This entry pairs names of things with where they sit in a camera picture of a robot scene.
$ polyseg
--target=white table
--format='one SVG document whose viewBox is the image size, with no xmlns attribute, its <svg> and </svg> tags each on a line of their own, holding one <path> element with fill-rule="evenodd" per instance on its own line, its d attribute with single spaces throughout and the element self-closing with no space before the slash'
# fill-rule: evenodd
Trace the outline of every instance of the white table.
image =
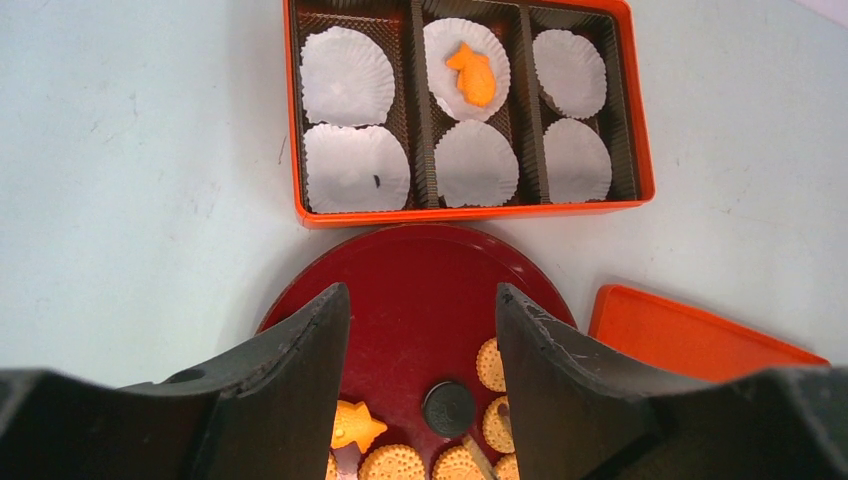
<svg viewBox="0 0 848 480">
<path fill-rule="evenodd" d="M 583 328 L 623 282 L 848 361 L 848 29 L 788 0 L 632 6 L 656 200 L 474 226 Z M 160 381 L 364 231 L 295 218 L 280 10 L 0 3 L 0 367 Z"/>
</svg>

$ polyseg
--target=brown plastic insert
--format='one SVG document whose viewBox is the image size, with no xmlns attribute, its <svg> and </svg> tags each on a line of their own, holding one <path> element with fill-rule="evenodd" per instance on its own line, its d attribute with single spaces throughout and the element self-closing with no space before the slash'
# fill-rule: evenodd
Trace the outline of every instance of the brown plastic insert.
<svg viewBox="0 0 848 480">
<path fill-rule="evenodd" d="M 432 152 L 427 158 L 424 146 L 432 135 L 418 121 L 422 116 L 419 105 L 420 99 L 415 98 L 416 89 L 420 82 L 416 74 L 424 67 L 423 51 L 417 48 L 417 35 L 422 35 L 420 27 L 415 28 L 412 21 L 412 10 L 409 2 L 396 1 L 365 1 L 365 0 L 296 0 L 290 3 L 291 18 L 296 19 L 292 24 L 292 51 L 294 60 L 301 64 L 300 50 L 309 35 L 321 33 L 330 27 L 338 26 L 357 30 L 368 35 L 386 53 L 395 73 L 395 99 L 389 109 L 385 128 L 400 142 L 410 159 L 411 186 L 409 200 L 404 210 L 426 207 L 435 203 L 429 199 L 428 193 L 435 190 L 435 171 L 428 168 L 432 164 Z M 293 72 L 297 85 L 294 104 L 297 109 L 297 147 L 300 159 L 300 189 L 304 206 L 309 209 L 306 184 L 308 167 L 306 150 L 303 145 L 304 134 L 313 124 L 306 118 L 303 109 L 303 91 L 300 69 Z"/>
<path fill-rule="evenodd" d="M 533 129 L 530 78 L 521 10 L 518 5 L 490 1 L 424 0 L 424 25 L 442 18 L 464 18 L 491 30 L 506 50 L 510 62 L 510 91 L 506 102 L 488 121 L 509 142 L 518 157 L 519 178 L 515 195 L 505 205 L 538 205 L 542 202 L 542 183 L 536 163 L 538 151 Z M 434 144 L 457 123 L 437 104 L 429 93 L 433 121 Z M 443 199 L 439 204 L 444 207 Z"/>
<path fill-rule="evenodd" d="M 636 200 L 639 197 L 639 184 L 636 181 L 638 175 L 632 154 L 632 132 L 627 121 L 629 112 L 615 18 L 591 9 L 530 6 L 528 11 L 533 39 L 545 30 L 570 30 L 592 42 L 604 59 L 607 70 L 607 101 L 595 116 L 581 121 L 598 133 L 610 152 L 612 185 L 606 200 Z M 552 123 L 563 118 L 544 100 L 540 102 L 540 113 L 543 135 Z"/>
</svg>

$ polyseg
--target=black coin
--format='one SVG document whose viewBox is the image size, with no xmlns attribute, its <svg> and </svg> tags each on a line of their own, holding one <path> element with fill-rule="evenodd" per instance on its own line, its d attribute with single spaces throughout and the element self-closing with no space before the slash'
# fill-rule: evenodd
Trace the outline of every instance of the black coin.
<svg viewBox="0 0 848 480">
<path fill-rule="evenodd" d="M 443 382 L 430 389 L 421 411 L 436 435 L 456 438 L 471 428 L 477 405 L 465 385 Z"/>
</svg>

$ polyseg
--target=orange box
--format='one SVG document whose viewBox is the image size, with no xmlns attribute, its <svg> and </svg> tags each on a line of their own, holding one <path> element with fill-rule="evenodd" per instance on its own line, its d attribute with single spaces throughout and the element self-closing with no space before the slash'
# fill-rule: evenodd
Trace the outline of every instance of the orange box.
<svg viewBox="0 0 848 480">
<path fill-rule="evenodd" d="M 294 204 L 305 226 L 598 214 L 638 207 L 653 199 L 654 175 L 639 84 L 633 16 L 627 3 L 622 0 L 550 0 L 532 5 L 520 1 L 504 5 L 485 0 L 283 0 Z M 507 101 L 511 113 L 504 116 L 506 122 L 488 122 L 512 140 L 519 158 L 518 191 L 503 206 L 446 208 L 438 197 L 433 148 L 438 140 L 435 136 L 440 131 L 444 133 L 444 125 L 440 124 L 444 119 L 432 111 L 435 102 L 426 87 L 426 70 L 422 73 L 426 68 L 424 59 L 417 58 L 422 55 L 414 52 L 423 52 L 420 34 L 423 25 L 444 17 L 467 18 L 491 28 L 505 43 L 510 61 L 514 62 L 514 85 Z M 302 139 L 310 124 L 301 105 L 300 45 L 307 30 L 314 33 L 320 28 L 317 25 L 328 21 L 330 24 L 336 21 L 338 25 L 358 29 L 372 37 L 386 35 L 374 39 L 384 50 L 384 45 L 395 47 L 387 53 L 396 69 L 396 84 L 400 87 L 395 101 L 404 103 L 405 106 L 398 110 L 406 118 L 405 122 L 403 118 L 395 118 L 393 126 L 389 125 L 393 122 L 390 110 L 386 127 L 406 129 L 403 139 L 408 142 L 404 147 L 410 159 L 412 181 L 410 202 L 403 210 L 318 214 L 308 207 Z M 596 43 L 607 64 L 607 105 L 585 122 L 598 132 L 610 150 L 613 183 L 604 201 L 552 204 L 547 197 L 544 152 L 540 149 L 543 128 L 545 123 L 552 123 L 553 113 L 546 111 L 544 102 L 538 101 L 535 70 L 531 68 L 531 60 L 525 57 L 532 59 L 532 48 L 528 44 L 532 43 L 532 36 L 548 28 L 568 28 L 586 36 Z M 392 38 L 391 33 L 395 31 L 397 38 Z M 399 57 L 393 58 L 391 52 Z"/>
</svg>

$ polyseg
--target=orange lid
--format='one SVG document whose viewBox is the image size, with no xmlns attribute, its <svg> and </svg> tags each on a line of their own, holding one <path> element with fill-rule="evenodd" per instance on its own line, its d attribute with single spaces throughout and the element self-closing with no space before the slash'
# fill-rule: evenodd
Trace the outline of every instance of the orange lid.
<svg viewBox="0 0 848 480">
<path fill-rule="evenodd" d="M 641 362 L 712 382 L 767 367 L 830 365 L 776 338 L 622 285 L 598 291 L 589 335 Z"/>
</svg>

